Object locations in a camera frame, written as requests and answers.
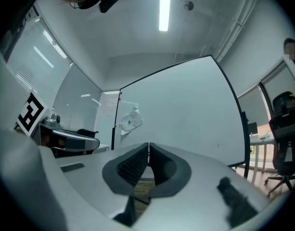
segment white table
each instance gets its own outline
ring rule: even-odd
[[[263,156],[263,166],[262,166],[262,172],[264,172],[265,170],[265,162],[267,159],[267,145],[268,144],[274,144],[275,140],[273,137],[272,133],[269,133],[264,139],[263,139],[263,135],[258,136],[258,135],[254,135],[254,136],[250,136],[250,145],[254,145],[255,146],[255,167],[254,167],[254,174],[253,174],[253,179],[252,179],[252,184],[255,183],[255,178],[257,175],[257,171],[258,171],[258,161],[259,161],[259,145],[264,145],[264,156]]]
[[[156,145],[186,160],[191,176],[187,185],[175,195],[152,198],[144,214],[132,226],[134,230],[229,230],[230,208],[217,189],[223,177],[228,177],[232,186],[247,197],[258,212],[269,205],[268,198],[259,189],[225,164],[178,148]]]
[[[100,153],[100,152],[105,152],[109,149],[108,144],[99,144],[99,147],[93,151],[93,154]]]

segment office chair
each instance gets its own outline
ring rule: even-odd
[[[265,185],[268,180],[280,182],[268,192],[268,197],[284,183],[291,191],[290,180],[295,179],[295,100],[290,94],[289,91],[284,92],[273,100],[273,117],[269,126],[276,140],[273,165],[280,176],[268,177]]]
[[[95,138],[95,134],[97,134],[97,133],[99,133],[99,132],[98,131],[94,132],[94,131],[90,131],[90,130],[86,130],[86,129],[79,129],[77,131],[77,134],[91,137],[91,138]]]

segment ceiling light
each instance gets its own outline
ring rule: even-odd
[[[159,2],[159,31],[168,31],[170,14],[170,0],[160,0]]]
[[[40,52],[39,49],[36,48],[36,46],[34,46],[34,50],[37,52],[37,54],[51,67],[54,68],[54,66],[52,65],[51,62],[49,62],[49,60]]]
[[[52,37],[49,35],[49,33],[48,33],[46,30],[44,30],[43,34],[44,34],[44,36],[50,41],[50,43],[53,42]]]
[[[97,100],[95,100],[94,98],[92,98],[92,100],[96,103],[98,103],[99,105],[101,105]]]
[[[56,49],[56,51],[64,58],[66,59],[67,56],[64,54],[64,52],[61,50],[61,48],[56,44],[56,45],[53,45],[53,47]]]
[[[27,83],[19,74],[16,74],[16,76],[24,86],[26,86],[28,89],[32,89],[32,86]]]
[[[43,35],[49,40],[49,42],[53,45],[53,38],[50,36],[50,34],[46,31],[46,30],[44,30],[43,31]],[[56,51],[65,59],[65,58],[67,58],[67,56],[66,56],[66,54],[61,50],[61,48],[57,45],[57,44],[55,44],[55,45],[53,45],[53,47],[56,49]]]

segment window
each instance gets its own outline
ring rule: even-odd
[[[29,21],[7,62],[27,90],[34,90],[51,108],[72,64],[41,18]]]
[[[101,90],[74,64],[66,75],[52,111],[61,117],[64,129],[94,130]]]
[[[267,90],[271,103],[276,96],[285,91],[295,93],[295,79],[284,61],[263,78],[262,83]]]
[[[114,127],[120,91],[105,91],[101,95],[100,107],[97,113],[95,130],[102,144],[111,145],[112,128]]]
[[[257,123],[258,133],[256,136],[263,136],[270,132],[269,113],[261,89],[258,86],[253,87],[247,93],[238,98],[241,110],[245,111],[248,123]],[[267,161],[273,159],[274,146],[267,145]],[[264,146],[259,146],[259,161],[263,161]],[[255,160],[255,146],[251,146],[250,160]]]

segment desk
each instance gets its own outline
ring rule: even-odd
[[[108,144],[99,144],[99,147],[93,151],[93,154],[100,153],[100,152],[105,152],[109,149]]]
[[[58,162],[63,162],[64,159],[68,162],[80,161],[82,158],[97,158],[100,155],[107,155],[107,153],[101,153],[99,155],[82,155],[82,156],[73,156],[73,157],[64,157],[55,159],[52,151],[47,148],[40,146],[40,155],[41,161],[46,174],[47,181],[51,187],[52,193],[58,203],[58,205],[63,210],[65,215],[65,223],[67,231],[77,231],[77,230],[103,230],[103,231],[131,231],[130,228],[125,227],[124,225],[119,224],[118,222],[113,221],[108,215],[104,215],[98,208],[95,208],[91,202],[86,201],[82,196],[81,192],[77,192],[77,189],[73,187],[73,182],[67,180],[67,174],[64,174],[57,164]],[[86,178],[89,180],[91,178],[97,177],[97,172],[90,172]],[[107,187],[105,184],[101,184],[101,188]],[[124,206],[127,203],[128,197],[114,194],[107,187],[105,192],[98,192],[95,189],[91,189],[91,192],[94,196],[102,196],[107,200],[109,199],[108,205],[112,206],[118,201],[123,203],[123,209],[119,207],[121,205],[116,205],[114,211],[119,213],[124,210]]]
[[[262,172],[264,172],[265,170],[265,162],[266,162],[266,158],[267,158],[267,144],[274,144],[275,140],[273,137],[272,133],[268,134],[268,137],[266,137],[265,139],[260,139],[262,138],[263,135],[258,136],[258,135],[254,135],[254,136],[250,136],[250,145],[254,145],[255,146],[255,167],[254,167],[254,174],[253,174],[253,179],[252,179],[252,184],[255,183],[255,178],[257,175],[257,171],[258,171],[258,160],[259,160],[259,145],[264,145],[264,157],[263,157],[263,166],[262,166]]]
[[[144,214],[133,225],[134,230],[230,230],[226,219],[230,210],[216,188],[223,177],[229,177],[234,188],[247,197],[258,212],[269,205],[268,198],[260,190],[225,164],[178,148],[157,146],[186,160],[191,176],[176,195],[151,199]]]
[[[134,230],[195,230],[198,227],[203,230],[228,230],[229,208],[216,188],[226,176],[258,212],[269,205],[268,198],[260,190],[225,164],[178,148],[159,146],[186,160],[192,173],[187,185],[176,195],[151,199],[147,210],[133,225]],[[66,172],[65,177],[86,202],[113,218],[125,210],[128,197],[110,190],[102,177],[102,169],[108,161],[131,149],[58,158],[57,163],[59,166],[83,163],[85,167]]]

